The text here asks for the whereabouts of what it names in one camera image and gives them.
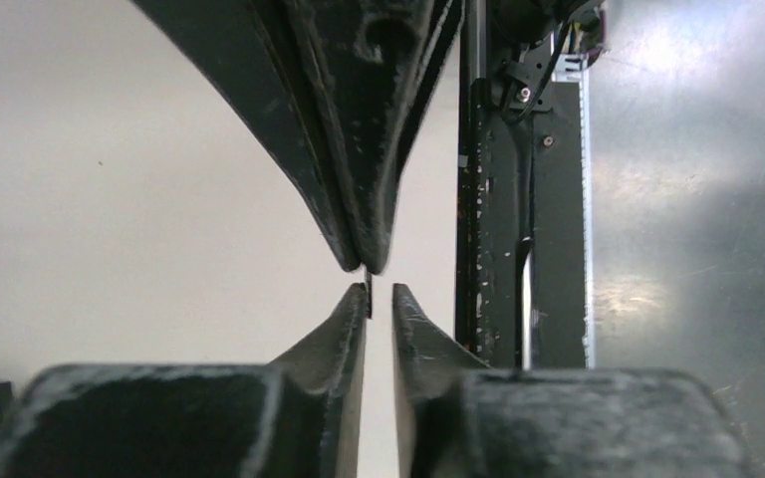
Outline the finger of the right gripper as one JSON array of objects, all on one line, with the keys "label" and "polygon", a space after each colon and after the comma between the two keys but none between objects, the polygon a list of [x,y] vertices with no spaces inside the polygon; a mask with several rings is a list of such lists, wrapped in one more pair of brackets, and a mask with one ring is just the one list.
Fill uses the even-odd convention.
[{"label": "finger of the right gripper", "polygon": [[275,162],[339,267],[385,268],[399,181],[446,55],[458,1],[274,1],[289,99]]},{"label": "finger of the right gripper", "polygon": [[305,202],[340,267],[360,267],[333,157],[283,1],[138,1],[243,120]]}]

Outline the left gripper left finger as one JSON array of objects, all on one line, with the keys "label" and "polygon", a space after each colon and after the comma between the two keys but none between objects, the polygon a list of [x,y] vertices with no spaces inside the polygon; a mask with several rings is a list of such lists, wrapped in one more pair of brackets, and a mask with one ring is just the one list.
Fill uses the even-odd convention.
[{"label": "left gripper left finger", "polygon": [[354,477],[367,287],[265,364],[73,363],[0,425],[0,477]]}]

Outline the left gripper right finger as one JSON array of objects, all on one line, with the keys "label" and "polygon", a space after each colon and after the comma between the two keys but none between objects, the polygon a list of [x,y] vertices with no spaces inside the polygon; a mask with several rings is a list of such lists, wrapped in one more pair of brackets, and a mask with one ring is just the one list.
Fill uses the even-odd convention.
[{"label": "left gripper right finger", "polygon": [[668,369],[494,368],[392,289],[404,477],[748,477],[711,390]]}]

